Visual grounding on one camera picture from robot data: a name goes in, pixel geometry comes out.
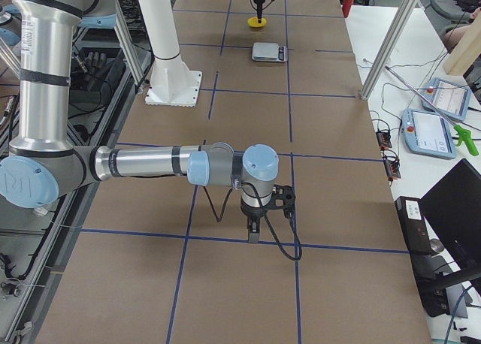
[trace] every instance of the yellow object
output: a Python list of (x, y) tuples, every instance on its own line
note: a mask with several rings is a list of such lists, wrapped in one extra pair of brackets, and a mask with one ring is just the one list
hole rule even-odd
[(251, 17), (250, 19), (247, 20), (247, 25), (250, 27), (253, 27), (254, 29), (257, 29), (259, 27), (264, 27), (268, 21), (265, 18), (261, 19), (261, 23), (257, 20), (257, 17)]

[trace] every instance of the blue tape line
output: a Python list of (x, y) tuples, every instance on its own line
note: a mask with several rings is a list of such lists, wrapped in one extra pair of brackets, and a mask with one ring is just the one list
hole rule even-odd
[(162, 233), (148, 233), (145, 231), (122, 231), (122, 230), (108, 230), (108, 229), (94, 229), (83, 228), (83, 233), (97, 233), (97, 234), (115, 234), (115, 235), (130, 235), (137, 237), (167, 237), (173, 239), (185, 239), (185, 235), (176, 234), (162, 234)]
[(175, 310), (177, 308), (177, 300), (179, 298), (180, 282), (182, 280), (183, 265), (186, 261), (187, 244), (189, 243), (190, 228), (191, 228), (191, 225), (192, 225), (192, 215), (194, 213), (195, 199), (197, 198), (197, 189), (198, 189), (198, 186), (195, 186), (194, 195), (192, 196), (192, 205), (190, 207), (189, 224), (187, 224), (186, 239), (185, 239), (184, 244), (183, 244), (182, 258), (180, 259), (179, 275), (177, 276), (177, 284), (175, 285), (174, 302), (172, 303), (171, 320), (169, 321), (169, 324), (168, 324), (167, 339), (165, 341), (166, 344), (169, 344), (171, 342), (172, 328), (174, 327)]
[[(94, 233), (94, 234), (113, 234), (113, 235), (132, 235), (139, 237), (165, 237), (168, 239), (189, 239), (189, 240), (203, 240), (203, 241), (220, 241), (227, 243), (243, 243), (248, 244), (247, 240), (242, 239), (229, 239), (224, 237), (198, 237), (198, 236), (186, 236), (186, 235), (176, 235), (176, 234), (162, 234), (162, 233), (148, 233), (142, 231), (118, 231), (118, 230), (108, 230), (108, 229), (94, 229), (94, 228), (83, 228), (81, 229), (83, 233)], [(262, 245), (277, 245), (274, 241), (259, 241)], [(284, 246), (294, 247), (293, 243), (282, 243)], [(409, 254), (407, 250), (397, 250), (397, 249), (378, 249), (378, 248), (360, 248), (357, 246), (331, 246), (331, 245), (321, 245), (321, 244), (306, 244), (303, 243), (304, 248), (311, 249), (332, 249), (332, 250), (344, 250), (350, 252), (384, 252), (388, 254)]]
[(314, 50), (317, 53), (354, 53), (354, 51), (343, 51), (343, 50)]
[(217, 88), (217, 79), (218, 78), (219, 78), (219, 72), (216, 71), (216, 79), (213, 82), (212, 97), (210, 98), (209, 114), (207, 115), (207, 119), (209, 119), (209, 120), (212, 117), (213, 100), (214, 100), (214, 97), (216, 96), (216, 88)]
[(228, 0), (227, 17), (225, 18), (224, 33), (222, 34), (222, 43), (221, 43), (221, 46), (220, 46), (220, 55), (221, 56), (222, 56), (222, 52), (224, 51), (225, 32), (227, 31), (228, 17), (231, 13), (231, 5), (232, 5), (232, 0)]
[(355, 98), (354, 95), (335, 95), (335, 94), (291, 94), (292, 96), (309, 96), (320, 98)]
[[(209, 11), (209, 10), (187, 10), (187, 9), (179, 9), (175, 8), (172, 10), (173, 12), (198, 12), (203, 14), (227, 14), (228, 11)], [(252, 15), (252, 12), (242, 12), (242, 11), (232, 11), (230, 14), (237, 14), (237, 15)], [(321, 17), (324, 19), (343, 19), (342, 16), (326, 16), (326, 15), (300, 15), (300, 14), (262, 14), (263, 16), (288, 16), (288, 17)]]
[(216, 44), (196, 44), (196, 43), (179, 43), (179, 46), (221, 47), (222, 45), (216, 45)]
[(217, 89), (219, 92), (237, 92), (242, 94), (263, 94), (263, 95), (287, 95), (287, 92), (264, 92), (264, 91), (246, 91), (246, 90), (230, 90)]

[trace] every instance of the wooden block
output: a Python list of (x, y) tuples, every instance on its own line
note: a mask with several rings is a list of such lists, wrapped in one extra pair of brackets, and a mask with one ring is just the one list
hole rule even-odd
[(481, 19), (477, 17), (449, 58), (444, 62), (444, 71), (448, 75), (464, 74), (481, 53), (480, 39)]

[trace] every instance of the black cable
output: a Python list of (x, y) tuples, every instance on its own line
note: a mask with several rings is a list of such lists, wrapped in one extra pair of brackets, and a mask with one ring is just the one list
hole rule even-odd
[(452, 263), (454, 263), (454, 260), (450, 261), (449, 263), (444, 263), (443, 265), (440, 265), (439, 267), (437, 267), (433, 271), (436, 273), (441, 267), (445, 267), (446, 265), (449, 265), (449, 264), (452, 264)]
[(216, 221), (221, 222), (222, 218), (224, 217), (225, 207), (227, 207), (227, 202), (228, 202), (229, 197), (231, 196), (232, 189), (229, 189), (227, 194), (225, 195), (224, 202), (222, 204), (222, 209), (220, 210), (220, 216), (218, 216), (217, 211), (216, 211), (215, 207), (213, 206), (213, 202), (210, 199), (210, 195), (209, 195), (209, 192), (207, 191), (207, 188), (205, 186), (202, 186), (202, 188), (204, 189), (204, 192), (207, 196), (207, 199), (209, 200), (209, 205), (210, 205), (210, 208), (212, 209), (213, 215), (216, 217)]
[[(386, 121), (384, 121), (383, 119), (372, 119), (371, 121), (377, 121), (377, 130), (378, 130), (378, 131), (384, 131), (384, 132), (386, 132), (386, 130), (387, 130), (387, 132), (388, 132), (388, 134), (389, 134), (389, 137), (391, 137), (391, 127), (389, 126), (389, 124), (388, 124)], [(386, 126), (387, 126), (388, 128), (387, 128), (387, 129), (380, 130), (380, 129), (379, 129), (379, 123), (380, 123), (380, 122), (383, 122), (384, 124), (386, 124)]]
[(76, 113), (75, 115), (72, 115), (72, 116), (69, 116), (68, 119), (73, 119), (74, 117), (79, 117), (79, 116), (83, 116), (83, 115), (88, 115), (90, 113), (95, 113), (101, 109), (103, 109), (106, 105), (101, 105), (93, 110), (90, 110), (90, 111), (85, 111), (85, 112), (82, 112), (82, 113)]
[(12, 111), (10, 112), (10, 122), (8, 123), (8, 141), (11, 141), (14, 136), (15, 113), (17, 112), (19, 102), (20, 93), (18, 93), (18, 95), (15, 95), (14, 104), (12, 105)]
[[(459, 139), (459, 137), (456, 137), (456, 136), (451, 136), (451, 138), (452, 138), (453, 140), (458, 140), (458, 139)], [(471, 140), (472, 140), (472, 141), (481, 141), (481, 139), (471, 139)]]
[(257, 191), (256, 187), (251, 184), (251, 183), (242, 183), (242, 186), (249, 186), (253, 191), (254, 191), (254, 195), (256, 196), (256, 199), (257, 199), (257, 202), (259, 203), (259, 207), (260, 209), (262, 210), (262, 217), (264, 217), (265, 219), (265, 222), (266, 224), (268, 225), (268, 228), (269, 228), (269, 231), (271, 232), (272, 234), (272, 237), (274, 238), (274, 241), (276, 242), (277, 244), (277, 247), (279, 248), (279, 250), (283, 253), (283, 255), (288, 258), (289, 260), (292, 260), (292, 261), (299, 261), (301, 260), (302, 258), (302, 245), (301, 245), (301, 241), (299, 240), (299, 237), (296, 233), (296, 230), (294, 228), (294, 218), (292, 217), (292, 215), (289, 216), (289, 226), (291, 228), (291, 231), (292, 231), (292, 234), (294, 236), (294, 245), (298, 247), (299, 249), (299, 252), (298, 252), (298, 256), (291, 256), (285, 249), (284, 249), (284, 246), (283, 244), (280, 242), (279, 240), (279, 237), (277, 237), (277, 234), (276, 234), (276, 231), (274, 230), (274, 228), (272, 227), (272, 224), (271, 224), (271, 221), (269, 220), (268, 218), (268, 213), (267, 213), (267, 210), (265, 209), (265, 206), (262, 204), (262, 199), (259, 195), (259, 192)]
[(161, 179), (161, 178), (164, 178), (164, 177), (176, 177), (177, 175), (175, 174), (165, 174), (165, 175), (153, 175), (151, 177), (149, 176), (140, 176), (140, 175), (137, 175), (137, 176), (133, 176), (135, 179)]
[(30, 255), (30, 262), (29, 262), (29, 265), (27, 267), (27, 269), (25, 270), (25, 272), (17, 277), (15, 277), (13, 274), (12, 274), (12, 270), (16, 267), (15, 265), (10, 267), (10, 259), (8, 257), (8, 255), (4, 255), (2, 253), (0, 253), (0, 261), (2, 263), (4, 263), (4, 273), (5, 273), (5, 276), (9, 279), (17, 279), (17, 280), (20, 280), (20, 281), (23, 281), (27, 278), (27, 276), (30, 274), (30, 272), (32, 271), (32, 268), (34, 266), (34, 263), (35, 263), (35, 260), (37, 259), (38, 257), (38, 254), (40, 254), (40, 251), (42, 250), (42, 247), (44, 246), (45, 244), (45, 241), (47, 240), (48, 238), (48, 235), (50, 233), (50, 231), (52, 230), (53, 228), (53, 225), (54, 225), (54, 222), (56, 220), (56, 217), (57, 217), (58, 213), (55, 213), (55, 215), (53, 216), (53, 219), (52, 221), (50, 222), (49, 226), (47, 229), (45, 229), (44, 231), (44, 235), (42, 236), (41, 240), (40, 240), (40, 243), (38, 244), (37, 246), (37, 249), (35, 249), (34, 253), (32, 255)]

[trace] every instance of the computer monitor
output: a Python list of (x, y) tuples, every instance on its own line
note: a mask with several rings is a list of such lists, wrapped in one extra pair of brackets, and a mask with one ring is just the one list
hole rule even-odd
[(420, 292), (470, 281), (481, 294), (481, 174), (463, 158), (422, 197), (419, 205), (461, 268), (423, 283)]

